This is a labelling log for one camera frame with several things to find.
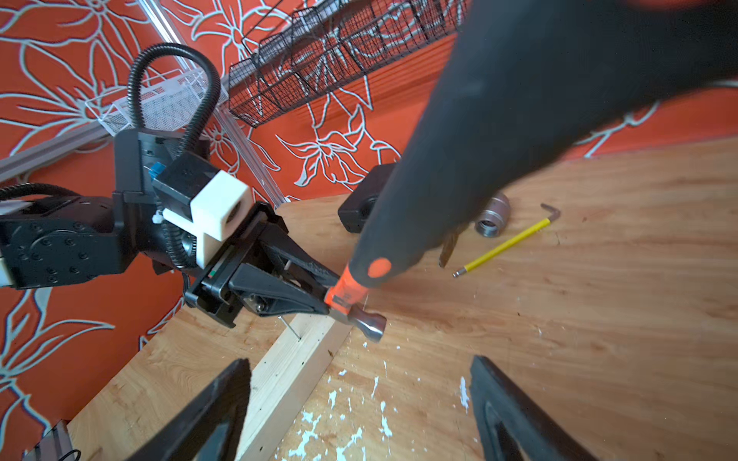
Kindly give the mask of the light wooden block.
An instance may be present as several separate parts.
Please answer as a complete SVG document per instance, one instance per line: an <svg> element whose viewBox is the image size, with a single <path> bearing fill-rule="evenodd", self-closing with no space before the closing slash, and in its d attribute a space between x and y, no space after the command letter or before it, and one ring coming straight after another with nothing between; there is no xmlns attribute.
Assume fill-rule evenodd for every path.
<svg viewBox="0 0 738 461"><path fill-rule="evenodd" d="M236 459L268 460L295 422L351 327L328 316L298 314L252 371Z"/></svg>

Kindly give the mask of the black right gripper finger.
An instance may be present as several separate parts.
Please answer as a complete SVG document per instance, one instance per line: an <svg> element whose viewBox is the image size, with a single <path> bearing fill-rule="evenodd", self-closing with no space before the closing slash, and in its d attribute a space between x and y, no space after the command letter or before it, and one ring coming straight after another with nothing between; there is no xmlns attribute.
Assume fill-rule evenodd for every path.
<svg viewBox="0 0 738 461"><path fill-rule="evenodd" d="M471 400L486 460L592 460L489 358L471 364Z"/></svg>

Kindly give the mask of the claw hammer red black handle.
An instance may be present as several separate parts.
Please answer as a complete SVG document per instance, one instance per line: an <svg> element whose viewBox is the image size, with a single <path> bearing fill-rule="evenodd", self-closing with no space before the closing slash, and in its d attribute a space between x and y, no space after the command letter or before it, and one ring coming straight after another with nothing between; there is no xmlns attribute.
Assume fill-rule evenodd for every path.
<svg viewBox="0 0 738 461"><path fill-rule="evenodd" d="M589 132L737 73L733 1L476 1L327 304L361 309L509 184Z"/></svg>

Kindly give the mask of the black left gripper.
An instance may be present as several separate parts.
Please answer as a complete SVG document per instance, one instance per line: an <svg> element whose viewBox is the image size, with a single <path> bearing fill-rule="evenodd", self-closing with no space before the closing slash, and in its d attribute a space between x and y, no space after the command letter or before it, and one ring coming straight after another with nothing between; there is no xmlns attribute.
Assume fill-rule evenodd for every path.
<svg viewBox="0 0 738 461"><path fill-rule="evenodd" d="M275 262L270 257L282 269L291 263L281 277L272 275ZM327 316L324 298L328 287L337 282L338 274L288 235L274 207L257 202L213 260L194 272L183 300L219 325L234 328L244 307L258 316ZM247 359L232 362L130 459L234 460L247 415L251 377Z"/></svg>

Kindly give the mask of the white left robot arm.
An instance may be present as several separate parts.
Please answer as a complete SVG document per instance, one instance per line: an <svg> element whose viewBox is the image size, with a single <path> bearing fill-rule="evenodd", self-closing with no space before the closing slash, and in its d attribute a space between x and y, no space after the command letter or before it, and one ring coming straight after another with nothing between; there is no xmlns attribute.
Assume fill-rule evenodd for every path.
<svg viewBox="0 0 738 461"><path fill-rule="evenodd" d="M336 274L305 253L283 219L209 161L209 142L127 130L115 140L116 190L84 197L52 184L1 191L1 282L26 300L121 274L137 255L183 278L182 302L231 327L265 316L328 313Z"/></svg>

